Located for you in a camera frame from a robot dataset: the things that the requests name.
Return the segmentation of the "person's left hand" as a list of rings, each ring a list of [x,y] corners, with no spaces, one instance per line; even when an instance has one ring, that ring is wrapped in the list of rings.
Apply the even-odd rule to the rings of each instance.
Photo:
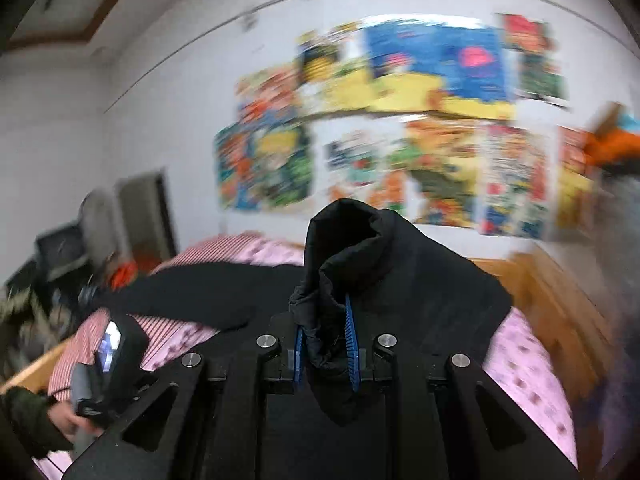
[[[67,440],[73,441],[79,430],[93,437],[103,434],[103,429],[96,426],[92,420],[77,415],[70,402],[56,402],[48,408],[47,414],[52,424]]]

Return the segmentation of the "dark green left sleeve forearm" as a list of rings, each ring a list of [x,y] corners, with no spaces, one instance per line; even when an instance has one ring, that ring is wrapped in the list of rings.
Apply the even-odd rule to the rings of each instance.
[[[50,408],[56,404],[55,398],[45,398],[22,387],[9,388],[1,396],[1,413],[32,458],[73,449],[73,443],[49,417]]]

